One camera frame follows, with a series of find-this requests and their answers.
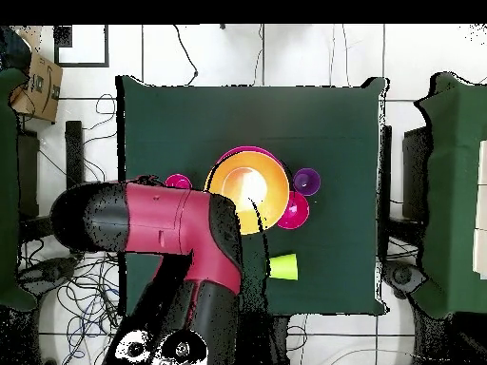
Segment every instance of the green table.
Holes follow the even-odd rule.
[[[382,314],[376,301],[379,98],[385,80],[362,88],[155,87],[129,77],[127,178],[184,173],[203,189],[213,164],[237,145],[268,149],[295,172],[310,166],[321,189],[299,229],[266,231],[270,257],[296,253],[299,280],[266,279],[263,236],[243,237],[243,306],[273,315]],[[159,259],[127,256],[130,313]]]
[[[10,107],[10,94],[26,82],[24,73],[15,68],[0,71],[0,304],[19,311],[37,306],[35,297],[17,285],[19,255],[19,182],[17,162],[17,120]]]
[[[430,94],[417,101],[434,143],[421,261],[430,279],[413,297],[430,317],[487,313],[487,280],[473,271],[478,149],[487,140],[487,87],[463,84],[450,73],[433,80]]]

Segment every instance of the purple cup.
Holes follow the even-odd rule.
[[[312,196],[320,189],[320,174],[312,168],[301,168],[293,180],[294,188],[304,196]]]

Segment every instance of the yellow bowl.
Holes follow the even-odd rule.
[[[221,162],[206,178],[205,190],[231,199],[236,205],[242,235],[259,232],[257,206],[263,229],[274,225],[289,200],[289,181],[274,159],[255,151],[242,151]]]

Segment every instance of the pink bowl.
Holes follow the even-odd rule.
[[[241,151],[254,151],[254,152],[260,152],[262,154],[265,154],[267,157],[272,158],[275,160],[280,166],[282,166],[281,161],[279,161],[276,157],[274,157],[269,151],[264,150],[263,148],[256,147],[255,145],[240,145],[238,147],[232,148],[229,151],[226,151],[222,157],[217,161],[219,163],[223,158],[228,157],[229,155],[236,154]]]

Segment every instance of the pink cup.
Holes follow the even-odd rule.
[[[309,204],[306,197],[295,191],[289,192],[289,202],[278,221],[278,226],[283,229],[296,229],[301,227],[308,217]]]
[[[190,189],[191,182],[189,178],[182,174],[174,174],[169,176],[164,184],[168,187],[178,187],[180,189]]]

